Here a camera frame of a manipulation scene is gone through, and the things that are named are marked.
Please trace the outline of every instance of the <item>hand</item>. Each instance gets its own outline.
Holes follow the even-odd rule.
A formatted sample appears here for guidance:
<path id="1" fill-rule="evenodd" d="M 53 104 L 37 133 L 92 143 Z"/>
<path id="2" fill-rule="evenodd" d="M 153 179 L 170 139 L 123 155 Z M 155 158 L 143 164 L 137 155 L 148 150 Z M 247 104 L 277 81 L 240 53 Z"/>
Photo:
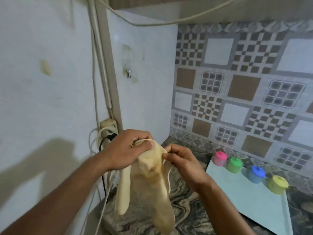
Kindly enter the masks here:
<path id="1" fill-rule="evenodd" d="M 163 158 L 178 169 L 188 187 L 199 193 L 201 187 L 213 179 L 202 169 L 200 163 L 189 148 L 170 144 L 165 147 L 168 153 L 163 154 Z"/>
<path id="2" fill-rule="evenodd" d="M 109 145 L 97 153 L 105 171 L 120 170 L 135 162 L 140 154 L 155 147 L 153 141 L 145 141 L 139 146 L 133 146 L 133 142 L 138 139 L 153 139 L 147 131 L 134 129 L 123 130 L 109 143 Z"/>

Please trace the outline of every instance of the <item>green container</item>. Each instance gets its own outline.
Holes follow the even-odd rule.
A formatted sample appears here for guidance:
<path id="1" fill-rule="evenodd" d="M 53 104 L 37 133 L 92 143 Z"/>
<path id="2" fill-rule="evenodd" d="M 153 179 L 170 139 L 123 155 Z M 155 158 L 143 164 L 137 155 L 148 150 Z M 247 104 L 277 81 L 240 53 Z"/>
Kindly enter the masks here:
<path id="1" fill-rule="evenodd" d="M 228 170 L 234 174 L 240 172 L 242 161 L 239 158 L 231 158 L 228 163 Z"/>

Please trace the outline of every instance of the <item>yellow container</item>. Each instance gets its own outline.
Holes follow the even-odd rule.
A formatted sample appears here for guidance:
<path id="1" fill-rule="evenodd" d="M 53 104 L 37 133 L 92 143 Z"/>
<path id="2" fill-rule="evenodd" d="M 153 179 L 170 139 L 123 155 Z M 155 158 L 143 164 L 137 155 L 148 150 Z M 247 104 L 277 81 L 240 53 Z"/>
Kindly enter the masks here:
<path id="1" fill-rule="evenodd" d="M 274 175 L 268 183 L 269 190 L 278 195 L 282 195 L 288 187 L 286 179 L 277 175 Z"/>

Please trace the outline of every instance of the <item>yellow lid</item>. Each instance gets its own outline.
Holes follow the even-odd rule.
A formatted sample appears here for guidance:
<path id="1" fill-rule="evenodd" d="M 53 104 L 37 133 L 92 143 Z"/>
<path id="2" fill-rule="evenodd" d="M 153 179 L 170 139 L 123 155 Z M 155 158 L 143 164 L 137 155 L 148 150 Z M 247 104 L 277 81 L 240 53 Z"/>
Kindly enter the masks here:
<path id="1" fill-rule="evenodd" d="M 289 184 L 285 178 L 281 176 L 274 175 L 272 180 L 280 187 L 288 188 Z"/>

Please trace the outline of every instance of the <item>backsplash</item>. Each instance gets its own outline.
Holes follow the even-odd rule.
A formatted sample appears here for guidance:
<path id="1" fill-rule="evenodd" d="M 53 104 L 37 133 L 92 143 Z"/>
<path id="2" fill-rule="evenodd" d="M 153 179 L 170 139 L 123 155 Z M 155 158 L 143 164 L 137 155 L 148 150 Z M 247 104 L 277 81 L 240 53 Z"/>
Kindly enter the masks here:
<path id="1" fill-rule="evenodd" d="M 180 25 L 171 127 L 313 178 L 313 20 Z"/>

